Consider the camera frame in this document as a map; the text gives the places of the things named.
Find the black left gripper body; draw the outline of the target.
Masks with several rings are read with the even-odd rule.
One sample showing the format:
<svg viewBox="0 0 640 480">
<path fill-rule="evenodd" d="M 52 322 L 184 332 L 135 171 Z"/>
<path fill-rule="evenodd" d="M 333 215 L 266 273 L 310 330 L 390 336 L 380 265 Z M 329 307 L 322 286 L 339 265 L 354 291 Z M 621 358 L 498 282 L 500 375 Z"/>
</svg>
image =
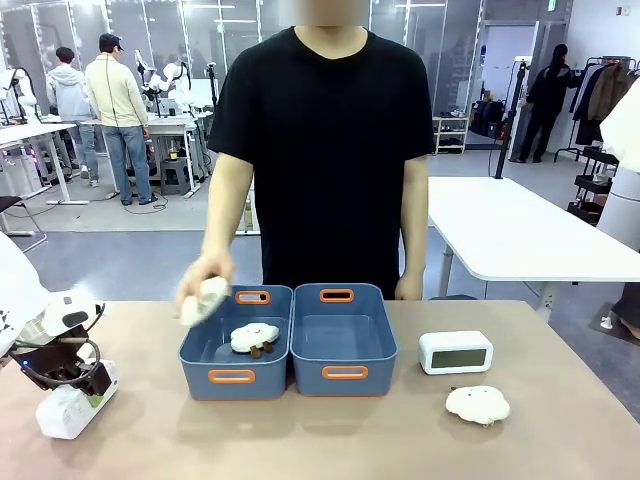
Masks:
<svg viewBox="0 0 640 480">
<path fill-rule="evenodd" d="M 95 354 L 92 363 L 78 354 L 84 345 Z M 69 386 L 91 396 L 103 394 L 111 384 L 99 346 L 88 336 L 55 337 L 42 344 L 19 340 L 18 364 L 21 372 L 43 390 Z"/>
</svg>

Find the person's right hand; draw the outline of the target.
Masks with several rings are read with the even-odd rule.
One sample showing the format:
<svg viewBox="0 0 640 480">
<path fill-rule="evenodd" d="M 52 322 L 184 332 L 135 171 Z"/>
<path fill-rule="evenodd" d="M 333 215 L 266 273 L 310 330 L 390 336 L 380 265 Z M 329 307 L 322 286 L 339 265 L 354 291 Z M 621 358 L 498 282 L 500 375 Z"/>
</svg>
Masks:
<svg viewBox="0 0 640 480">
<path fill-rule="evenodd" d="M 211 278 L 224 278 L 230 284 L 234 263 L 229 247 L 208 248 L 187 268 L 177 290 L 176 307 L 179 317 L 182 307 L 189 297 L 202 303 L 202 284 Z"/>
</svg>

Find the person's left hand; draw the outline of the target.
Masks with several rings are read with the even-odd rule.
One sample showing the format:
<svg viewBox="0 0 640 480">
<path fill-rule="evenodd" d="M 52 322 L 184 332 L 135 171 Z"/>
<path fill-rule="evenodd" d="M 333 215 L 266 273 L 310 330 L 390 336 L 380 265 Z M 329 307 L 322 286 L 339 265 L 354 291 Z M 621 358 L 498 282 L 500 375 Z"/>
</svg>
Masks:
<svg viewBox="0 0 640 480">
<path fill-rule="evenodd" d="M 422 301 L 423 275 L 423 272 L 404 273 L 397 282 L 394 299 L 397 301 Z"/>
</svg>

